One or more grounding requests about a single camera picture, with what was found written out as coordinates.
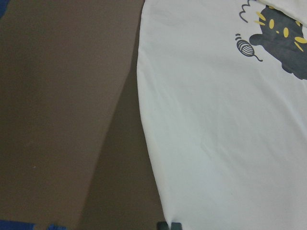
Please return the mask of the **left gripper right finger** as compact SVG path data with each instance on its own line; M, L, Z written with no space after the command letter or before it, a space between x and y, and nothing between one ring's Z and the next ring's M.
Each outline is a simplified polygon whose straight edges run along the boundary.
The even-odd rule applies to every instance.
M171 230L182 230L182 224L179 222L172 222Z

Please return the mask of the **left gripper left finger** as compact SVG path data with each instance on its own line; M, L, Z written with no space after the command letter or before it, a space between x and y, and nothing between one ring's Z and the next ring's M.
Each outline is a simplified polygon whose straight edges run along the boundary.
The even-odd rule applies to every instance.
M168 223L165 221L157 222L156 229L157 230L168 230Z

